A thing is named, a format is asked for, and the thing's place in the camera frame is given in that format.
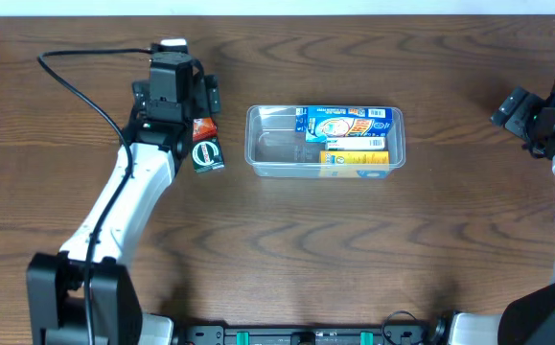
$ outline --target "small box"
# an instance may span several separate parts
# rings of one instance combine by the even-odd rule
[[[192,141],[199,141],[206,138],[211,138],[218,135],[218,128],[213,123],[211,118],[194,119],[194,132],[192,134]]]
[[[194,170],[197,173],[205,173],[224,167],[220,143],[216,137],[194,143],[191,155]]]
[[[336,137],[385,137],[392,126],[392,108],[307,106],[296,109],[296,131],[309,143]]]
[[[321,151],[320,163],[328,164],[385,164],[390,163],[387,151]]]

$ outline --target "wood grain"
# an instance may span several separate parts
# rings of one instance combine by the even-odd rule
[[[547,284],[550,163],[488,118],[516,85],[548,93],[555,16],[0,18],[0,344],[30,342],[26,265],[79,226],[117,149],[35,56],[165,36],[220,76],[226,169],[186,162],[158,202],[132,270],[146,311],[368,324],[501,312]],[[120,124],[148,74],[137,56],[52,63]],[[385,181],[259,178],[243,159],[253,104],[397,106],[407,162]]]

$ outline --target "yellow box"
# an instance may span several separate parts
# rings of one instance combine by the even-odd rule
[[[319,154],[320,163],[328,164],[389,164],[387,151],[327,151]]]

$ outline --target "wooden table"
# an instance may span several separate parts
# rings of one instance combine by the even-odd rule
[[[188,160],[158,201],[131,273],[145,311],[369,324],[502,312],[548,283],[551,164],[488,119],[517,85],[548,94],[554,16],[0,18],[0,344],[30,342],[26,266],[77,229],[117,150],[36,55],[168,36],[220,76],[226,169]],[[144,58],[51,63],[123,125]],[[257,177],[243,159],[253,104],[397,106],[406,164],[384,181]]]

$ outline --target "green clip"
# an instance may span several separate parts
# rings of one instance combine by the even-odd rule
[[[249,333],[237,332],[237,345],[249,345]]]
[[[360,345],[373,345],[373,334],[371,332],[360,332]]]

